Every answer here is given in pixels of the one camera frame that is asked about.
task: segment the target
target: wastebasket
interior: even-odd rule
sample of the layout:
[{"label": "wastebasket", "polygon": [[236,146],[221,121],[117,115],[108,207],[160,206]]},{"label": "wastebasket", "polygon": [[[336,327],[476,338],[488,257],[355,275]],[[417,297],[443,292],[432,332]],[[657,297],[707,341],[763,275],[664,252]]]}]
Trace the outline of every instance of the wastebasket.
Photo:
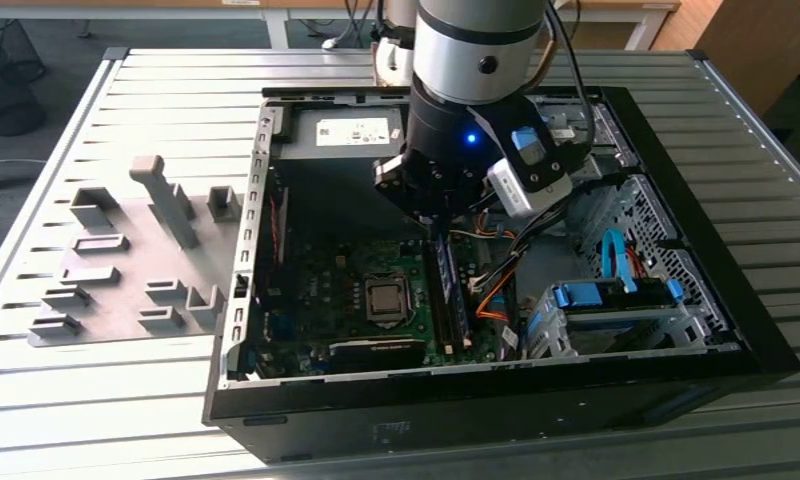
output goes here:
[{"label": "wastebasket", "polygon": [[0,136],[32,132],[44,123],[44,118],[44,109],[29,86],[0,75]]},{"label": "wastebasket", "polygon": [[0,18],[0,75],[12,83],[29,83],[45,72],[21,22]]}]

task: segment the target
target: wire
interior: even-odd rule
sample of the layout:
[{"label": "wire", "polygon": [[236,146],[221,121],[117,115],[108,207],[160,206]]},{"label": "wire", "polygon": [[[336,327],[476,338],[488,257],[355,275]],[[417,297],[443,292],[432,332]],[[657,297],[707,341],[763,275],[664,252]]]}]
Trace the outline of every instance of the wire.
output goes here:
[{"label": "wire", "polygon": [[485,233],[472,233],[467,232],[465,230],[451,230],[451,233],[455,233],[456,235],[465,235],[467,237],[477,238],[480,240],[499,240],[500,238],[496,235],[488,235]]},{"label": "wire", "polygon": [[545,27],[548,29],[548,43],[545,43],[545,48],[543,49],[543,56],[540,57],[536,71],[533,72],[531,79],[524,83],[524,85],[521,85],[520,90],[523,92],[532,90],[536,85],[539,85],[539,82],[543,81],[543,78],[545,78],[548,68],[551,68],[551,63],[555,59],[555,53],[557,52],[557,36],[555,35],[555,30],[548,16],[545,16]]},{"label": "wire", "polygon": [[489,293],[487,294],[485,298],[480,302],[480,305],[477,305],[477,310],[475,312],[477,317],[493,318],[496,320],[508,321],[507,315],[493,313],[493,312],[487,312],[485,307],[489,304],[489,302],[492,301],[492,297],[495,297],[495,294],[500,291],[501,287],[507,283],[507,280],[509,280],[509,277],[512,276],[515,271],[516,271],[516,267],[512,267],[512,269],[504,274],[504,276],[499,280],[497,284],[495,285],[495,288],[492,288],[492,290],[489,290]]},{"label": "wire", "polygon": [[563,41],[563,47],[565,48],[567,57],[569,59],[569,70],[572,71],[572,80],[575,81],[575,89],[577,90],[577,97],[581,100],[584,119],[587,120],[587,139],[584,140],[584,143],[587,145],[587,149],[589,150],[596,140],[596,119],[592,113],[592,105],[589,104],[589,99],[587,98],[584,79],[581,78],[581,72],[577,68],[577,59],[575,58],[572,41],[569,40],[569,37],[565,34],[563,21],[560,20],[560,16],[557,15],[557,11],[555,10],[555,7],[549,0],[545,0],[545,17],[548,18],[555,27],[557,37]]},{"label": "wire", "polygon": [[632,265],[632,269],[635,271],[635,275],[641,278],[645,277],[647,271],[645,271],[645,267],[643,266],[643,261],[640,260],[640,257],[637,256],[637,252],[635,252],[635,249],[632,247],[625,247],[625,253],[628,254],[628,259],[631,260],[631,265]]},{"label": "wire", "polygon": [[356,43],[359,44],[359,47],[364,48],[364,45],[361,43],[361,29],[364,28],[364,22],[368,19],[368,16],[371,15],[371,8],[373,8],[373,0],[368,0],[368,6],[364,7],[364,13],[361,14],[361,20],[359,20],[359,25],[357,25],[357,35],[356,35]]},{"label": "wire", "polygon": [[575,0],[575,23],[572,24],[572,35],[569,40],[575,40],[575,34],[577,33],[577,26],[581,24],[581,0]]},{"label": "wire", "polygon": [[385,27],[385,0],[376,0],[376,26],[380,32]]},{"label": "wire", "polygon": [[495,192],[495,190],[492,190],[489,193],[487,193],[483,196],[483,198],[480,200],[477,200],[475,203],[468,205],[468,211],[473,212],[483,208],[487,208],[489,205],[492,205],[495,203],[496,200],[497,200],[497,193]]},{"label": "wire", "polygon": [[497,237],[507,237],[509,239],[516,238],[516,234],[513,232],[511,232],[509,230],[503,230],[500,235],[499,232],[495,230],[488,230],[485,229],[485,218],[487,218],[487,211],[484,210],[483,212],[480,212],[480,215],[477,215],[477,222],[475,224],[475,228],[476,228],[476,233],[477,235],[484,235],[487,238],[497,238]]},{"label": "wire", "polygon": [[29,158],[9,158],[0,160],[0,163],[48,163],[46,160],[32,160]]},{"label": "wire", "polygon": [[314,27],[312,27],[305,20],[297,20],[297,22],[301,23],[302,26],[308,29],[308,31],[310,32],[310,36],[312,37],[328,37],[329,36],[328,33],[321,32]]}]

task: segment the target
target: floor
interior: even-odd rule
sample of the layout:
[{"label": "floor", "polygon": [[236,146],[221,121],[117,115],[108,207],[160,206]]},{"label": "floor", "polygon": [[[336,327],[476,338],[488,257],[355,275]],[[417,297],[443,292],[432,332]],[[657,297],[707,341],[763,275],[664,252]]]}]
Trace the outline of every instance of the floor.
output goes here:
[{"label": "floor", "polygon": [[[262,22],[226,21],[94,21],[93,36],[78,39],[78,24],[66,20],[24,22],[48,75],[33,89],[48,112],[48,121],[36,132],[18,138],[0,137],[0,159],[45,160],[80,100],[85,86],[109,46],[144,48],[268,48]],[[313,26],[337,35],[345,22]],[[289,24],[290,47],[318,48],[324,38],[309,36],[305,25]],[[363,28],[363,41],[369,27]],[[767,115],[771,128],[791,129],[787,147],[800,161],[800,82],[795,83]],[[0,244],[12,226],[41,165],[30,162],[0,164]]]}]

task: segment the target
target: metal table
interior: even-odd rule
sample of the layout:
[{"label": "metal table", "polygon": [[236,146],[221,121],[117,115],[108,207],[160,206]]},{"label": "metal table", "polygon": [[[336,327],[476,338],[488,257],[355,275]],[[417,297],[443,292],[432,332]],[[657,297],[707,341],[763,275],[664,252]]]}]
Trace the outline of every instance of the metal table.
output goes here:
[{"label": "metal table", "polygon": [[[78,231],[66,200],[89,182],[116,182],[136,139],[166,158],[185,188],[206,192],[224,176],[242,192],[261,87],[372,83],[360,51],[133,50],[109,58],[0,250],[0,474],[800,478],[800,374],[649,430],[261,470],[200,423],[210,336],[32,348],[41,273],[58,268],[53,248]],[[587,52],[580,63],[588,83],[632,89],[800,355],[798,164],[709,63],[633,52]],[[548,82],[569,83],[563,58]],[[106,160],[90,168],[89,158]]]}]

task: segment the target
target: white label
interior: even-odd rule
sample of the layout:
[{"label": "white label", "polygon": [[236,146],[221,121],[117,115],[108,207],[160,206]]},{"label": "white label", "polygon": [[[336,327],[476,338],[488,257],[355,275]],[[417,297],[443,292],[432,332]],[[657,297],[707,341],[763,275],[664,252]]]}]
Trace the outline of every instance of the white label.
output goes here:
[{"label": "white label", "polygon": [[317,122],[317,146],[388,145],[387,118],[337,118]]},{"label": "white label", "polygon": [[551,136],[555,140],[569,140],[575,138],[575,131],[572,128],[552,128]]},{"label": "white label", "polygon": [[515,349],[519,345],[519,335],[516,335],[516,332],[513,332],[509,329],[509,327],[504,327],[504,331],[501,332],[501,338],[507,342],[507,345],[509,345]]}]

